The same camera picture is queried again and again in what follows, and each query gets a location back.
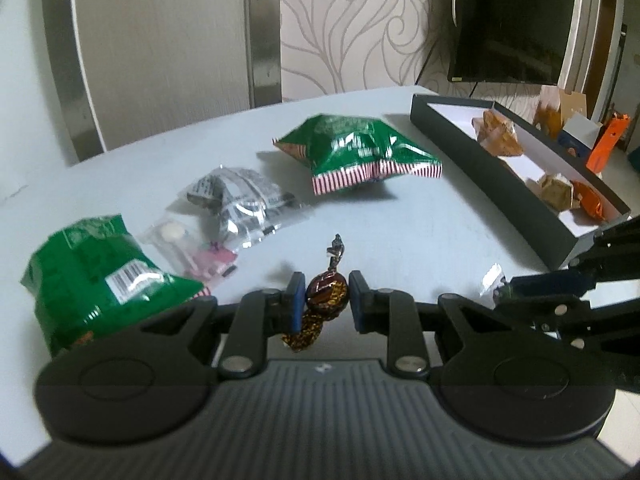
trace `open box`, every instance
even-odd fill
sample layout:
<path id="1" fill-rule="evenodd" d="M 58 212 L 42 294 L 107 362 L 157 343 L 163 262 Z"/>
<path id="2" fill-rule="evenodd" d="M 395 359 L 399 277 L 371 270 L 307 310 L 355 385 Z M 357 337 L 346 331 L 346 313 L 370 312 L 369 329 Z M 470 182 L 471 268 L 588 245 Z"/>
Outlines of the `open box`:
<path id="1" fill-rule="evenodd" d="M 471 121 L 488 108 L 513 121 L 524 155 L 496 157 L 476 141 Z M 499 103 L 417 94 L 411 122 L 495 203 L 550 270 L 564 267 L 588 250 L 596 232 L 628 218 L 628 206 L 580 160 Z M 558 214 L 550 209 L 527 185 L 545 171 L 561 173 L 596 190 L 606 222 L 598 225 L 582 210 Z"/>

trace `black screen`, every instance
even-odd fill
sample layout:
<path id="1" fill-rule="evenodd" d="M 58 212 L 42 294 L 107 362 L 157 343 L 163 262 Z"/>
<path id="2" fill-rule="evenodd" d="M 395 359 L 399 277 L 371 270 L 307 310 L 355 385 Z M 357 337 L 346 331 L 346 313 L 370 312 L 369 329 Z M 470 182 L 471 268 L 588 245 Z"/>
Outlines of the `black screen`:
<path id="1" fill-rule="evenodd" d="M 558 83 L 574 0 L 457 0 L 452 81 Z"/>

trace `patterned wallpaper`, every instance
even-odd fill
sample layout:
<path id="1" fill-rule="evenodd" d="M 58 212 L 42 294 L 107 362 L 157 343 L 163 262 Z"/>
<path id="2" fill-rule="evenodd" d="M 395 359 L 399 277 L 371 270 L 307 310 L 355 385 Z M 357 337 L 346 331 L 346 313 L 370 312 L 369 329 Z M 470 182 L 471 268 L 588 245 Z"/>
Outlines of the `patterned wallpaper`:
<path id="1" fill-rule="evenodd" d="M 281 0 L 280 11 L 284 100 L 411 85 L 427 58 L 421 85 L 447 95 L 471 91 L 447 81 L 451 0 Z M 531 120 L 539 93 L 535 85 L 479 84 L 474 96 Z"/>

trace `green snack bag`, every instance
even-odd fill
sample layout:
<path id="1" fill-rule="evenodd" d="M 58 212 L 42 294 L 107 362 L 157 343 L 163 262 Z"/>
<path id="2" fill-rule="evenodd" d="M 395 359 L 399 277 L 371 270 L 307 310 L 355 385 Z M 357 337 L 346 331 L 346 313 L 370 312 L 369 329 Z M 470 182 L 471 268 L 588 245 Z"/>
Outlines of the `green snack bag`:
<path id="1" fill-rule="evenodd" d="M 316 195 L 400 174 L 442 175 L 435 156 L 379 119 L 316 115 L 273 143 L 311 168 Z"/>
<path id="2" fill-rule="evenodd" d="M 21 283 L 52 356 L 109 335 L 193 297 L 203 285 L 149 260 L 122 217 L 85 218 L 31 255 Z"/>

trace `table surface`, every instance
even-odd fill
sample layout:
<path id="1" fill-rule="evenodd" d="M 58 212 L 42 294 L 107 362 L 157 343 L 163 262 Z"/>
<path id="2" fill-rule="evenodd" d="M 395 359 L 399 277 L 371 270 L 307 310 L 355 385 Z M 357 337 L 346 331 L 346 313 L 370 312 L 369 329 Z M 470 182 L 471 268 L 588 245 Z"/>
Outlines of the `table surface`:
<path id="1" fill-rule="evenodd" d="M 68 168 L 8 200 L 0 208 L 0 451 L 19 464 L 49 441 L 32 397 L 49 355 L 33 315 L 33 298 L 19 283 L 31 253 L 52 232 L 88 216 L 121 213 L 129 231 L 139 234 L 180 190 L 220 164 L 258 170 L 313 206 L 311 218 L 239 255 L 238 271 L 214 292 L 221 303 L 239 301 L 257 288 L 283 288 L 294 270 L 310 280 L 326 269 L 324 249 L 336 233 L 346 246 L 342 273 L 359 269 L 372 288 L 405 290 L 419 301 L 435 302 L 443 292 L 477 299 L 481 279 L 494 263 L 507 278 L 544 271 L 493 203 L 412 126 L 409 113 L 418 92 L 429 91 L 351 92 L 193 124 Z M 402 176 L 314 197 L 308 170 L 276 150 L 271 139 L 321 112 L 383 118 L 439 156 L 443 177 Z M 599 286 L 589 299 L 599 306 L 637 294 L 638 283 L 625 282 Z M 385 343 L 379 335 L 358 335 L 351 313 L 344 312 L 296 356 L 384 358 Z M 277 338 L 270 341 L 269 354 L 293 357 Z"/>

